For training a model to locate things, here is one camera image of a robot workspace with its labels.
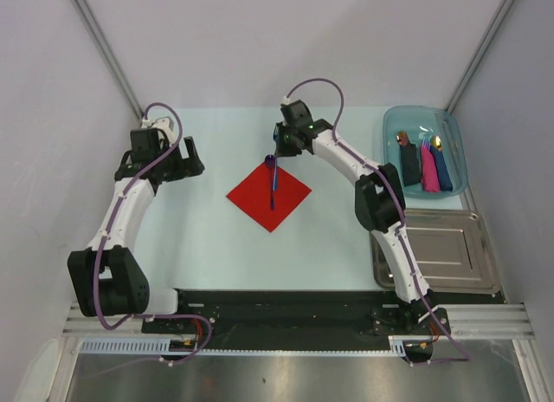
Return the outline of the purple metal spoon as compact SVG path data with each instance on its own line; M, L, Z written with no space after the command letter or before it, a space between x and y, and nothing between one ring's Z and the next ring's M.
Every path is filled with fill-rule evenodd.
M272 192L272 182L273 182L273 167L274 167L274 155L268 154L264 158L264 164L266 168L269 170L269 177L270 177L270 210L273 211L275 208L275 200L274 200L274 192Z

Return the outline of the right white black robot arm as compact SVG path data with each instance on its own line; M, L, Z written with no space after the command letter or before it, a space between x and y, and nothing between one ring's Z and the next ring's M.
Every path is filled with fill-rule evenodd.
M432 321L449 335L448 320L437 314L438 305L409 243L405 200L397 169L363 156L338 135L326 120L315 120L301 100L284 98L283 121L274 128L275 156L295 157L303 152L323 159L354 187L354 212L358 222L377 240L401 301L399 322L410 334L419 334Z

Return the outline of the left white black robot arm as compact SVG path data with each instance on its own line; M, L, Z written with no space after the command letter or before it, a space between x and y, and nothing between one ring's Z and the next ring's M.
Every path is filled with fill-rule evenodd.
M180 131L170 117L143 120L130 134L131 148L114 174L114 194L104 220L87 247L70 253L68 272L86 317L161 314L172 332L184 331L190 310L172 288L154 288L133 255L145 212L163 183L201 175L205 167L191 137L178 147Z

